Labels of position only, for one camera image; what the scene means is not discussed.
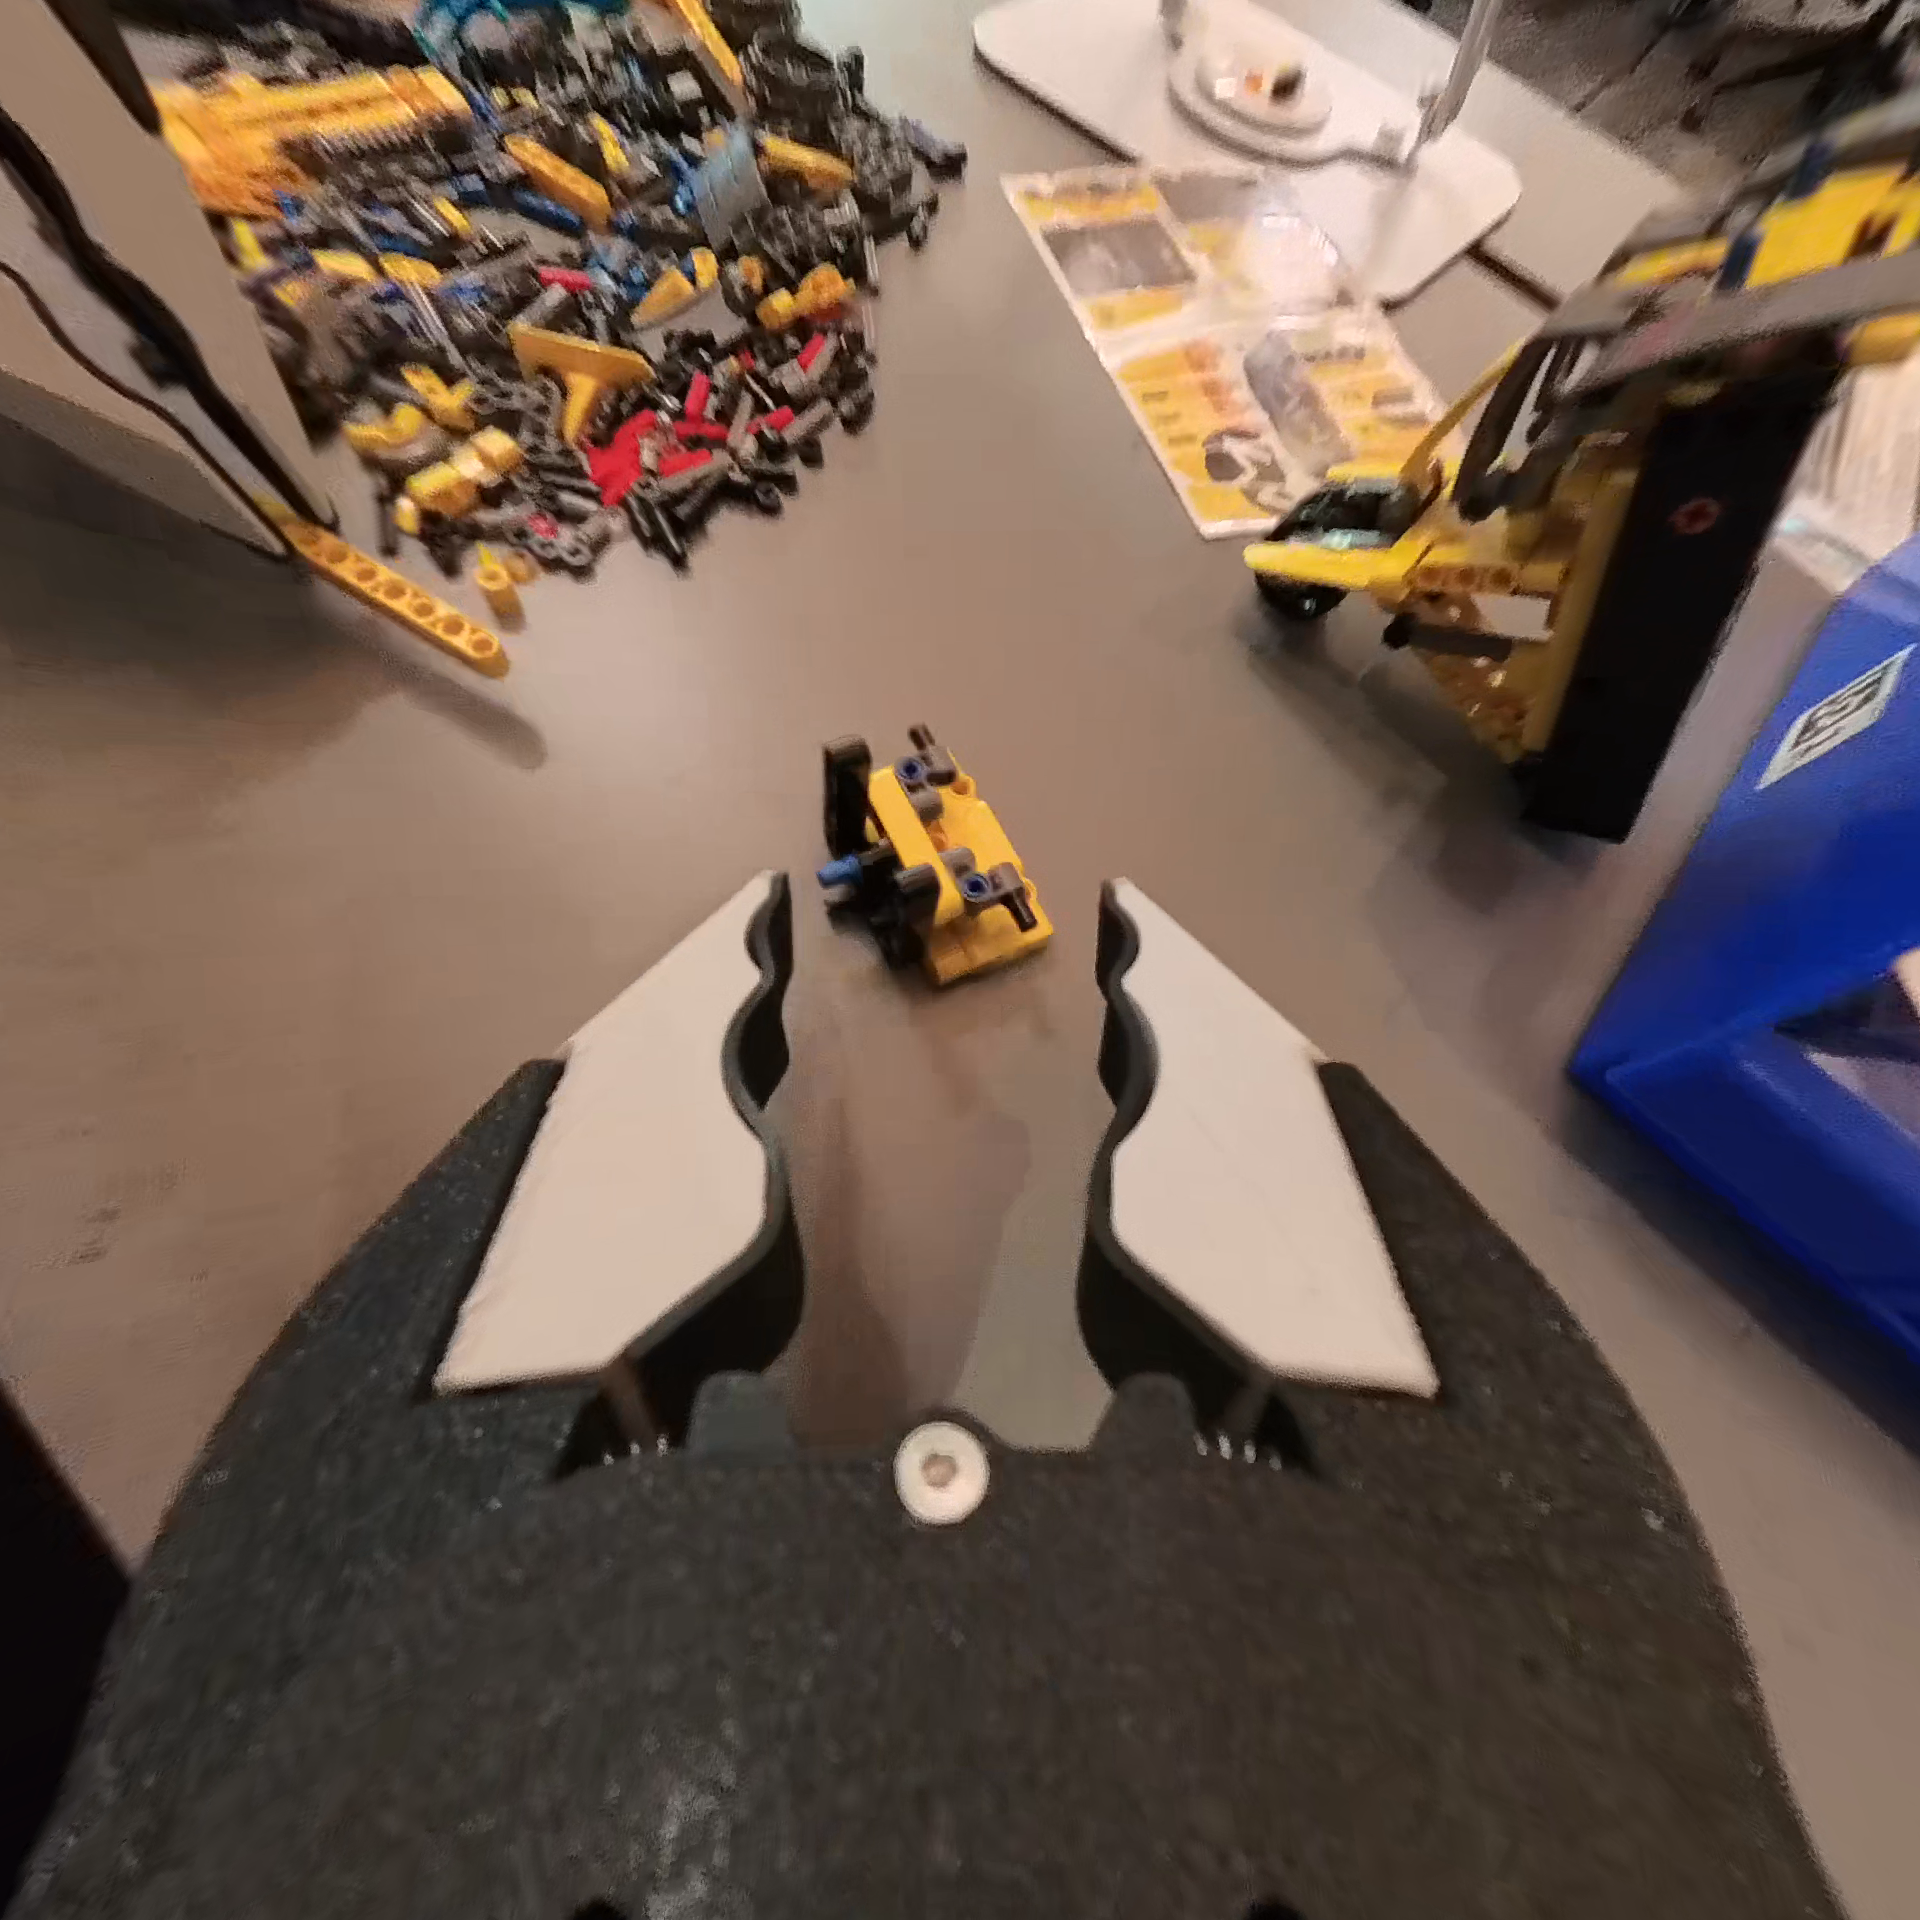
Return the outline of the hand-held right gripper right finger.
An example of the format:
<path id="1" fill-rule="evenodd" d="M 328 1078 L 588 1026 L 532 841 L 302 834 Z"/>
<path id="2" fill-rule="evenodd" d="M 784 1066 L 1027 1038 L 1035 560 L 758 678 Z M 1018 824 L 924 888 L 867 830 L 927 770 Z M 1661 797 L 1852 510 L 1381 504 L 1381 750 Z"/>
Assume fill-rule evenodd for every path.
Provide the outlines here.
<path id="1" fill-rule="evenodd" d="M 1435 1401 L 1332 1061 L 1132 881 L 1098 910 L 1111 1124 L 1088 1187 L 1095 1271 L 1171 1314 L 1232 1383 Z"/>

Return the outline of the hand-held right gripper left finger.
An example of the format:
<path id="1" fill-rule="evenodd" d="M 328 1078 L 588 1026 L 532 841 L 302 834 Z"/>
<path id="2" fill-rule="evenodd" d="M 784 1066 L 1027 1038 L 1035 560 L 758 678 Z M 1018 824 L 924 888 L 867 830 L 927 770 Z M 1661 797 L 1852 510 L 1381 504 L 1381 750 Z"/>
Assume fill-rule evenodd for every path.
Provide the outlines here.
<path id="1" fill-rule="evenodd" d="M 441 1397 L 587 1383 L 768 1277 L 767 1368 L 797 1330 L 804 1261 L 772 1097 L 789 1073 L 789 878 L 749 878 L 591 1016 L 489 1233 L 432 1378 Z"/>

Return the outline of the blue bin holding paper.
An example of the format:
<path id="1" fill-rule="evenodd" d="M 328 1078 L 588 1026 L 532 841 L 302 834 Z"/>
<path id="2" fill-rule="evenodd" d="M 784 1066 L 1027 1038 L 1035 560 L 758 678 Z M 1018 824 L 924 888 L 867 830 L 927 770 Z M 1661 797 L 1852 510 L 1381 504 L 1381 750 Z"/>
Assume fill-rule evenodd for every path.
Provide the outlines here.
<path id="1" fill-rule="evenodd" d="M 1822 617 L 1568 1073 L 1917 1374 L 1917 537 Z"/>

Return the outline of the paper in clear sleeve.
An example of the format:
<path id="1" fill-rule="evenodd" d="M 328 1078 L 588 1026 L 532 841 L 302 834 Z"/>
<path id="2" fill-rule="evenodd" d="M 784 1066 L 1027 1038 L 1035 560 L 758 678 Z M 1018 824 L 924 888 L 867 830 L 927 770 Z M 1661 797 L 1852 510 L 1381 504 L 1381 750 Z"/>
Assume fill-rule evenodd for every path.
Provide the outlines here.
<path id="1" fill-rule="evenodd" d="M 1811 434 L 1774 543 L 1832 597 L 1917 533 L 1917 358 L 1852 373 Z"/>

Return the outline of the yellow sticker sheet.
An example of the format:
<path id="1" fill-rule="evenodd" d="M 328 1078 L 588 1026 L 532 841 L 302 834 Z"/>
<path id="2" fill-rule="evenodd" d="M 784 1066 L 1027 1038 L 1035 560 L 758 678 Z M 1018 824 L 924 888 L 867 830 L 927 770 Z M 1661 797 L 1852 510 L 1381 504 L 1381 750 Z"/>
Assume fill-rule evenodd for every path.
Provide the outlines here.
<path id="1" fill-rule="evenodd" d="M 1259 537 L 1442 404 L 1332 241 L 1255 167 L 1079 167 L 1004 196 L 1195 533 Z"/>

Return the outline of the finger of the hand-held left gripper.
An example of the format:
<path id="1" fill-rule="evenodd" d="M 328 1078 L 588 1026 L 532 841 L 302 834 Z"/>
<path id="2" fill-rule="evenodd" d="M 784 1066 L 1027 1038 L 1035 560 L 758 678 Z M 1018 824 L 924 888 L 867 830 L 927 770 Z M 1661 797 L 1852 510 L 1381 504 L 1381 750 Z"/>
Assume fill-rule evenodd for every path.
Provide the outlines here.
<path id="1" fill-rule="evenodd" d="M 38 511 L 54 460 L 141 500 L 137 511 L 81 517 L 102 533 L 172 514 L 274 564 L 295 560 L 274 510 L 185 421 L 88 358 L 27 274 L 4 263 L 4 504 Z"/>
<path id="2" fill-rule="evenodd" d="M 105 4 L 4 6 L 4 263 L 258 497 L 335 504 Z"/>

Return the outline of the pile of toy building pieces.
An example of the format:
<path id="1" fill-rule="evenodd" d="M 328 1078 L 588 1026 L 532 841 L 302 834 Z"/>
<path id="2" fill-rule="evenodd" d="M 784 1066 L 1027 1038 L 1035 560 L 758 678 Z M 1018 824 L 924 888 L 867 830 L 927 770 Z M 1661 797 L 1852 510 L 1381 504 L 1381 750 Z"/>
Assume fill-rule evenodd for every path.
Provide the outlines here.
<path id="1" fill-rule="evenodd" d="M 159 134 L 372 558 L 501 620 L 615 537 L 682 571 L 781 517 L 877 413 L 879 253 L 919 253 L 969 148 L 887 113 L 799 4 L 481 21 L 421 4 L 115 4 L 167 37 Z"/>

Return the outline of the white book stand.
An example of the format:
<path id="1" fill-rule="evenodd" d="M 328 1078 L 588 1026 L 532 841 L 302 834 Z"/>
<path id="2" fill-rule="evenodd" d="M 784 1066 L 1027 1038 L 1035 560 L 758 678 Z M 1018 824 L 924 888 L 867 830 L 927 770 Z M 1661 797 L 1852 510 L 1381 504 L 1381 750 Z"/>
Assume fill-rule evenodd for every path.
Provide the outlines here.
<path id="1" fill-rule="evenodd" d="M 1359 4 L 1354 30 L 1292 4 L 997 4 L 975 56 L 1122 160 L 1259 173 L 1399 307 L 1519 210 L 1519 170 L 1465 126 L 1504 13 L 1471 4 L 1415 53 L 1402 4 Z"/>

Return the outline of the yellow holed toy beam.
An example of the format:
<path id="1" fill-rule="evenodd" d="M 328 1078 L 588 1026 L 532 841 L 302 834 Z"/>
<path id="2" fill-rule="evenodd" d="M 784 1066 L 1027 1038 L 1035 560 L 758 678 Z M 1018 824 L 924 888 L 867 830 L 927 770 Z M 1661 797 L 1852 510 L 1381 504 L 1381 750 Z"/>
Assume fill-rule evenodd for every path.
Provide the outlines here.
<path id="1" fill-rule="evenodd" d="M 455 604 L 417 586 L 411 578 L 404 578 L 395 566 L 372 558 L 354 543 L 339 540 L 339 534 L 309 524 L 278 504 L 265 504 L 264 511 L 311 578 L 348 594 L 348 601 L 381 620 L 395 623 L 447 661 L 494 683 L 508 678 L 512 658 L 505 644 L 485 623 L 468 617 Z"/>

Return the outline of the small yellow toy assembly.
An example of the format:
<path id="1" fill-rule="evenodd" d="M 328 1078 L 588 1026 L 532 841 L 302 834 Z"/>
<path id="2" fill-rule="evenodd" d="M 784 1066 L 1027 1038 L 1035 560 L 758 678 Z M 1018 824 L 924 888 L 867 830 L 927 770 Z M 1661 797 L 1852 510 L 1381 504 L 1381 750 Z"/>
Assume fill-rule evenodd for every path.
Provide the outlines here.
<path id="1" fill-rule="evenodd" d="M 822 747 L 817 888 L 892 971 L 959 987 L 1037 957 L 1054 934 L 1011 837 L 972 774 L 927 728 L 882 760 L 864 738 Z"/>

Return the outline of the yellow toy vehicle model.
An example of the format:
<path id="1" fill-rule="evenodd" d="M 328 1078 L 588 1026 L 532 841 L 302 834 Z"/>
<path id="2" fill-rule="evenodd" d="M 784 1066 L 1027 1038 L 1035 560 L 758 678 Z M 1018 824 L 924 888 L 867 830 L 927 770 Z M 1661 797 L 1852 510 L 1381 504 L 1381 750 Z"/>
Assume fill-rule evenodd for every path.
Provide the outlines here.
<path id="1" fill-rule="evenodd" d="M 1537 830 L 1632 834 L 1845 381 L 1917 351 L 1917 93 L 1649 214 L 1399 463 L 1242 548 L 1265 606 L 1369 601 Z"/>

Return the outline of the teal toy brick separator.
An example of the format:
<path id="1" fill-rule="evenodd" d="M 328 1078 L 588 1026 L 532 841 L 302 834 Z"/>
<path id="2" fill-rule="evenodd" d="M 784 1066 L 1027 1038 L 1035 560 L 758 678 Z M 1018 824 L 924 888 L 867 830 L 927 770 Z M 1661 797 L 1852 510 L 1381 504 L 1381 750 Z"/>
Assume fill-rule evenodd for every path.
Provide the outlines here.
<path id="1" fill-rule="evenodd" d="M 441 61 L 441 56 L 451 57 L 458 47 L 467 47 L 468 33 L 481 21 L 498 21 L 508 27 L 519 17 L 551 17 L 561 27 L 571 27 L 578 16 L 609 21 L 624 17 L 625 13 L 628 4 L 421 4 L 415 16 L 415 34 L 421 47 L 435 61 Z"/>

